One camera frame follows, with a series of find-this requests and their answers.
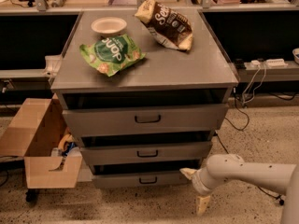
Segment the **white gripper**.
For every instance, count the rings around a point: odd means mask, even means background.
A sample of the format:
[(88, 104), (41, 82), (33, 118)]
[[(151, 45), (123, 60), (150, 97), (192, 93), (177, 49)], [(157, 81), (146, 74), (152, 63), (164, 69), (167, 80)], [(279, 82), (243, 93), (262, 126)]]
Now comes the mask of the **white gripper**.
[(211, 176), (207, 168), (199, 170), (181, 168), (180, 172), (189, 180), (192, 180), (193, 187), (201, 195), (196, 197), (196, 214), (202, 216), (209, 205), (210, 195), (216, 188), (216, 179)]

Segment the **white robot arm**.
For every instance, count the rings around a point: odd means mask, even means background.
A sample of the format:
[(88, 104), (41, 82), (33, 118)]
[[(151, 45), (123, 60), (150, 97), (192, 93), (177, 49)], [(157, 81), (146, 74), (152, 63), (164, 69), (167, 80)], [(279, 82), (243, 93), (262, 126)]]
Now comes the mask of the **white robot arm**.
[(236, 154), (210, 156), (199, 170), (181, 168), (199, 193), (196, 210), (203, 215), (215, 188), (240, 180), (285, 195), (281, 224), (299, 224), (299, 164), (245, 162)]

